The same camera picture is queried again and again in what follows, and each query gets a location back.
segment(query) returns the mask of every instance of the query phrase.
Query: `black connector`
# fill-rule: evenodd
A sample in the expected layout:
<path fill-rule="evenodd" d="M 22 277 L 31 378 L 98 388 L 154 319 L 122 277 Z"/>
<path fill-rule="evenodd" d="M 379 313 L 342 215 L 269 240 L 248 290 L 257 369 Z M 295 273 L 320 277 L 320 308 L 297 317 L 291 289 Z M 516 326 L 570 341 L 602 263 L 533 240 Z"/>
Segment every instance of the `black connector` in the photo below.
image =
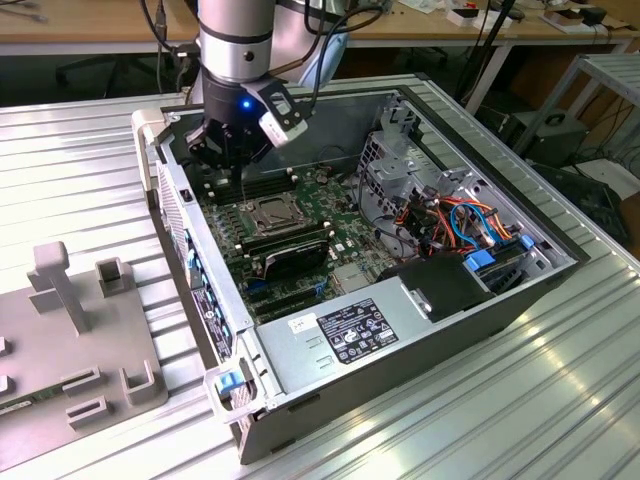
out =
<path fill-rule="evenodd" d="M 164 10 L 164 2 L 160 0 L 158 2 L 158 8 L 156 8 L 156 22 L 154 25 L 158 36 L 163 42 L 167 41 L 167 13 Z"/>

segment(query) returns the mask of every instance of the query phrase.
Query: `electronic equipment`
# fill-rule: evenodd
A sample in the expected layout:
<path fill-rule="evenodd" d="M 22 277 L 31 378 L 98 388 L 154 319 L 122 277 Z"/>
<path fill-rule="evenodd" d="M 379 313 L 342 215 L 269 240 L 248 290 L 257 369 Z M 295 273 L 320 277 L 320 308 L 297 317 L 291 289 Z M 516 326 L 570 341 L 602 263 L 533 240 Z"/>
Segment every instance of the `electronic equipment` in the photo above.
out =
<path fill-rule="evenodd" d="M 403 86 L 321 95 L 305 141 L 240 185 L 189 155 L 205 115 L 140 111 L 134 132 L 205 389 L 243 464 L 500 332 L 588 260 Z"/>
<path fill-rule="evenodd" d="M 535 116 L 535 111 L 509 115 L 498 130 L 500 140 L 513 148 Z M 521 156 L 551 167 L 569 165 L 571 156 L 588 133 L 587 126 L 581 121 L 564 110 L 555 109 L 540 126 Z"/>
<path fill-rule="evenodd" d="M 581 8 L 580 15 L 582 15 L 582 23 L 593 27 L 599 25 L 607 16 L 607 11 L 600 7 Z"/>

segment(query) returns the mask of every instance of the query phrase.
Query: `wooden desk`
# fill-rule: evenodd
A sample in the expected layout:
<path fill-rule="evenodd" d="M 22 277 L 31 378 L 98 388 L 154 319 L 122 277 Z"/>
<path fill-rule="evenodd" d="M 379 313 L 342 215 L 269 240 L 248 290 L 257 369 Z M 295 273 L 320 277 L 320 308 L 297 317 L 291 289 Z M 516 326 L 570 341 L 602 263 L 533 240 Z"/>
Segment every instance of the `wooden desk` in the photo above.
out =
<path fill-rule="evenodd" d="M 157 50 L 136 0 L 36 1 L 42 5 L 40 13 L 49 18 L 46 24 L 0 14 L 0 56 L 137 53 Z M 154 12 L 155 1 L 148 0 L 148 3 L 150 11 Z M 192 40 L 198 33 L 198 22 L 184 0 L 165 0 L 165 8 L 169 42 L 179 44 Z M 514 46 L 611 43 L 615 45 L 613 52 L 621 53 L 640 35 L 629 30 L 613 32 L 611 37 L 604 34 L 594 36 L 592 33 L 569 35 L 542 21 L 539 18 L 541 12 L 525 9 L 524 21 L 514 22 L 509 29 L 498 35 L 495 42 L 498 48 L 471 96 L 467 110 L 475 113 L 478 109 Z M 360 23 L 368 16 L 359 15 L 350 23 Z M 470 46 L 476 42 L 476 28 L 460 28 L 445 16 L 443 11 L 425 15 L 396 3 L 389 15 L 354 32 L 349 46 L 447 47 Z"/>
<path fill-rule="evenodd" d="M 498 34 L 494 42 L 498 48 L 467 102 L 467 111 L 475 114 L 478 110 L 511 49 L 515 46 L 611 44 L 613 45 L 612 53 L 624 53 L 633 40 L 640 37 L 639 32 L 627 29 L 611 32 L 611 35 L 596 32 L 566 34 L 540 19 L 542 10 L 527 8 L 522 10 L 526 15 L 525 19 L 520 23 L 514 22 L 510 28 Z M 364 18 L 365 14 L 355 17 L 352 23 L 359 23 Z M 389 15 L 354 32 L 349 46 L 372 48 L 470 46 L 475 44 L 477 38 L 478 29 L 454 25 L 446 19 L 446 13 L 443 11 L 436 10 L 425 15 L 396 3 Z"/>
<path fill-rule="evenodd" d="M 526 18 L 518 23 L 513 22 L 496 39 L 496 45 L 517 43 L 518 45 L 574 45 L 595 43 L 629 43 L 632 38 L 640 36 L 638 32 L 620 30 L 607 35 L 593 32 L 566 34 L 552 27 L 539 18 L 543 10 L 522 9 Z M 367 14 L 353 19 L 350 24 L 360 23 Z M 428 15 L 396 3 L 389 15 L 377 22 L 351 34 L 350 46 L 353 47 L 389 47 L 389 46 L 453 46 L 475 43 L 478 29 L 475 27 L 458 27 L 446 19 L 446 13 L 436 10 Z"/>
<path fill-rule="evenodd" d="M 137 0 L 34 0 L 47 23 L 0 14 L 0 55 L 141 53 L 158 49 Z M 151 16 L 156 2 L 149 0 Z M 170 43 L 191 41 L 198 22 L 184 0 L 164 0 Z M 18 12 L 32 12 L 13 7 Z"/>

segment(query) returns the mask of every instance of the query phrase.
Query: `warning label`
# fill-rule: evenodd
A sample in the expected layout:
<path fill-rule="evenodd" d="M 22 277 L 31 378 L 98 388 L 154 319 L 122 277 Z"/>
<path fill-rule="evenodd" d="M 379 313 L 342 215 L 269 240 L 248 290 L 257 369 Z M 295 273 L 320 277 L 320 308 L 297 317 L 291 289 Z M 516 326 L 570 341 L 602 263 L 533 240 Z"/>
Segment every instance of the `warning label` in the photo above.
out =
<path fill-rule="evenodd" d="M 340 363 L 351 363 L 398 341 L 371 298 L 317 321 Z"/>

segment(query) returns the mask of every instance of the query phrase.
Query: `workbench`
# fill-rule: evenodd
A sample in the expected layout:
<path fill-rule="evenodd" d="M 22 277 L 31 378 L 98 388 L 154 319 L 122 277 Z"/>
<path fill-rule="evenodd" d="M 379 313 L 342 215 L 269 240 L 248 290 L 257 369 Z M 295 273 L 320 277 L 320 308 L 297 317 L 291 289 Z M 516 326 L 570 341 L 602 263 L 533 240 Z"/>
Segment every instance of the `workbench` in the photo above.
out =
<path fill-rule="evenodd" d="M 1 288 L 25 285 L 31 245 L 49 239 L 66 243 L 76 270 L 116 255 L 132 263 L 170 392 L 164 406 L 3 480 L 637 478 L 640 264 L 433 83 L 407 75 L 327 89 L 398 84 L 439 112 L 591 261 L 504 332 L 248 466 L 238 463 L 231 432 L 216 422 L 201 386 L 202 363 L 136 166 L 131 112 L 182 97 L 0 110 Z M 456 166 L 458 155 L 440 137 L 422 141 Z"/>

